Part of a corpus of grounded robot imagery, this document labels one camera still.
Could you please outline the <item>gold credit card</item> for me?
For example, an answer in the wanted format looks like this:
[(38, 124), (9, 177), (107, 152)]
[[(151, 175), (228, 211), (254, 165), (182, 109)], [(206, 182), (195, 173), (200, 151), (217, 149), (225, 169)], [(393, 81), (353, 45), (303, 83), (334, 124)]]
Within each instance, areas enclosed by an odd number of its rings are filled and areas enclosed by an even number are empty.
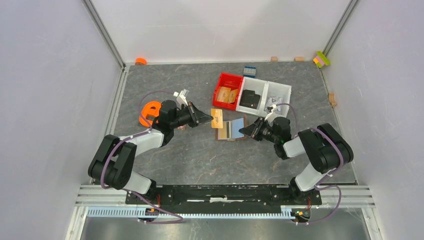
[(212, 116), (211, 127), (213, 129), (223, 129), (223, 110), (218, 108), (211, 108), (210, 115)]

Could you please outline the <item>brown leather card holder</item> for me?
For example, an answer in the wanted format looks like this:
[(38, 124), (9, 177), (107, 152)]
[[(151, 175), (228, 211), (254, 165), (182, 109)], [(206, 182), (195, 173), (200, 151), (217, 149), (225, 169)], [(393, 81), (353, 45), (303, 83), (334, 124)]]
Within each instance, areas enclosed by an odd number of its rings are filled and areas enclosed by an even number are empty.
[(217, 128), (215, 131), (215, 139), (217, 141), (238, 141), (246, 139), (247, 136), (240, 132), (240, 129), (247, 126), (247, 118), (227, 120), (223, 122), (223, 128)]

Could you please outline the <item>red plastic bin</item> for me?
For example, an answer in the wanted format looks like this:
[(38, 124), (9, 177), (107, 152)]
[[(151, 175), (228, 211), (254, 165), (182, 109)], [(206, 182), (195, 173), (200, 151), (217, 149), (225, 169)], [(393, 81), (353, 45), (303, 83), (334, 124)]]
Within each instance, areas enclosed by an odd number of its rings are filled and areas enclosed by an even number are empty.
[(222, 72), (216, 84), (212, 105), (214, 107), (235, 111), (237, 108), (243, 77)]

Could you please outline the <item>white divided plastic bin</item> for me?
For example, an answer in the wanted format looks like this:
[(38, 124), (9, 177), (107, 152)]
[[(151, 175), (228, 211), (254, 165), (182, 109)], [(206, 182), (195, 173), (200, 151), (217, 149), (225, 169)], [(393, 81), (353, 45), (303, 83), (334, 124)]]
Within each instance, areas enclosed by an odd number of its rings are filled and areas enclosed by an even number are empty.
[[(253, 90), (256, 94), (261, 96), (257, 109), (239, 105), (243, 90)], [(282, 105), (277, 106), (275, 113), (278, 117), (286, 117), (289, 111), (289, 107), (286, 104), (290, 103), (291, 93), (291, 85), (256, 78), (243, 77), (243, 83), (241, 86), (239, 99), (237, 101), (236, 111), (258, 117), (266, 117), (268, 114), (267, 108), (265, 108), (267, 97), (279, 96), (283, 98), (283, 103)]]

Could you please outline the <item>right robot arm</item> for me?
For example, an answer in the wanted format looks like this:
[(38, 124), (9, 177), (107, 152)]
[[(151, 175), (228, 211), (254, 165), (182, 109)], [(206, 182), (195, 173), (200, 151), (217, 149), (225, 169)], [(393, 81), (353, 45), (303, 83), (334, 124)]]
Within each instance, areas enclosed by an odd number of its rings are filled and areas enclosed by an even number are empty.
[(255, 141), (273, 144), (275, 154), (282, 160), (305, 154), (309, 160), (305, 169), (289, 183), (289, 199), (302, 204), (320, 183), (354, 159), (350, 145), (329, 123), (291, 135), (290, 120), (276, 117), (271, 123), (259, 117), (239, 132)]

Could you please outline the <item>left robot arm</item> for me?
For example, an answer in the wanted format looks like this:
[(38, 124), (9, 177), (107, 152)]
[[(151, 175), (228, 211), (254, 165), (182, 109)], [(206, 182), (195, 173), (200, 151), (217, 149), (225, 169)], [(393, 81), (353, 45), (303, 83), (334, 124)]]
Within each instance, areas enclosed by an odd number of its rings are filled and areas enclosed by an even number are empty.
[(133, 171), (135, 158), (167, 145), (178, 127), (195, 128), (212, 120), (192, 102), (178, 107), (173, 100), (163, 101), (149, 129), (122, 137), (106, 135), (88, 167), (88, 176), (104, 188), (136, 192), (140, 200), (151, 204), (157, 198), (156, 182)]

